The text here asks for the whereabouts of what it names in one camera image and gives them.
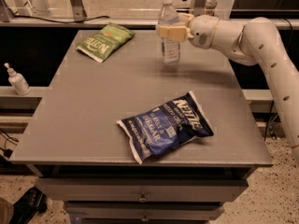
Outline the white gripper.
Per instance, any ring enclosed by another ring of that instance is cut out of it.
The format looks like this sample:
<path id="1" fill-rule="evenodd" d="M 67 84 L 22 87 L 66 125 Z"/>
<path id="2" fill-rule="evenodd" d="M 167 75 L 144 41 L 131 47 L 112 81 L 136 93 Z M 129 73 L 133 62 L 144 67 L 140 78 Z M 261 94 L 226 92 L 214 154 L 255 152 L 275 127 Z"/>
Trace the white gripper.
<path id="1" fill-rule="evenodd" d="M 187 13 L 179 13 L 178 18 L 179 24 L 184 26 L 157 25 L 157 35 L 179 43 L 189 39 L 192 45 L 200 49 L 212 48 L 219 18 L 208 15 L 194 17 Z"/>

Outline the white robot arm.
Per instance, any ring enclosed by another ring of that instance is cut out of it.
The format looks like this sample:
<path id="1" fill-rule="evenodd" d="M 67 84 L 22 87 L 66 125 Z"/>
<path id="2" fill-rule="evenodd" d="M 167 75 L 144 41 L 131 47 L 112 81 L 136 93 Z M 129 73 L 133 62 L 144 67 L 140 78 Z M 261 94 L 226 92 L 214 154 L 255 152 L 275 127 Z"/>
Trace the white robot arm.
<path id="1" fill-rule="evenodd" d="M 299 72 L 273 22 L 259 17 L 241 24 L 181 13 L 172 24 L 158 24 L 156 32 L 176 42 L 189 41 L 200 49 L 215 49 L 236 63 L 260 65 L 292 155 L 299 161 Z"/>

